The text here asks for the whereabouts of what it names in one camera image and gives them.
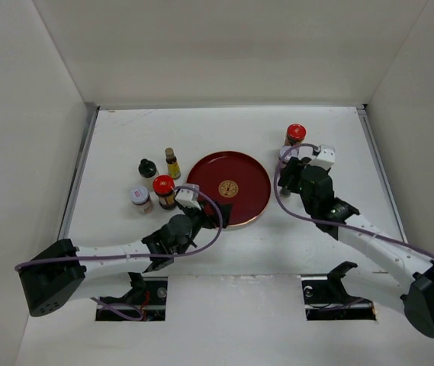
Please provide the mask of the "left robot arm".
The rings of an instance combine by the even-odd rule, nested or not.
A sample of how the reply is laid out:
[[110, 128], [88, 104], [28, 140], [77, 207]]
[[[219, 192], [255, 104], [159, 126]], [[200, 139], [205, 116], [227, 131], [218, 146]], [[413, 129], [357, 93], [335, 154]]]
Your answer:
[[126, 274], [117, 286], [125, 303], [143, 297], [145, 273], [160, 271], [175, 258], [203, 252], [194, 239], [202, 229], [222, 231], [230, 221], [232, 204], [204, 202], [199, 208], [185, 207], [165, 225], [139, 241], [109, 247], [75, 246], [61, 239], [33, 259], [15, 266], [29, 313], [46, 316], [79, 295], [89, 281]]

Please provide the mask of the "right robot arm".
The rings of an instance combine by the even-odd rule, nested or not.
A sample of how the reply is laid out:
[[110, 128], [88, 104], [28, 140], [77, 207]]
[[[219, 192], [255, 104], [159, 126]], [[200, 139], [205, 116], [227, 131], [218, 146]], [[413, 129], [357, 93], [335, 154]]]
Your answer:
[[299, 194], [307, 213], [304, 221], [362, 253], [395, 281], [383, 284], [366, 274], [353, 278], [349, 272], [357, 264], [343, 262], [327, 275], [326, 292], [332, 300], [364, 297], [381, 303], [434, 339], [434, 254], [383, 234], [356, 207], [335, 196], [328, 170], [309, 159], [279, 162], [273, 187]]

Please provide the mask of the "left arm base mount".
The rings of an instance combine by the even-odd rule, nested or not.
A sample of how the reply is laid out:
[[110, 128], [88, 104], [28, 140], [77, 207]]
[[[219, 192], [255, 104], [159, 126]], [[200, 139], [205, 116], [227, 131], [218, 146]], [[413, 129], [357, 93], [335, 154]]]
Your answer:
[[131, 288], [121, 297], [96, 300], [98, 322], [162, 322], [166, 320], [167, 277], [143, 277], [129, 274]]

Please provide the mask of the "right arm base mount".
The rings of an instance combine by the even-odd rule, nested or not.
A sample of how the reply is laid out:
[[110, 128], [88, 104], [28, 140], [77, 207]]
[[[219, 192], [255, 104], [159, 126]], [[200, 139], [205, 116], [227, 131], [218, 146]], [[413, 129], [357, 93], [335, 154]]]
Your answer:
[[349, 295], [343, 286], [342, 279], [357, 267], [356, 263], [343, 262], [327, 274], [301, 277], [308, 321], [376, 320], [374, 304]]

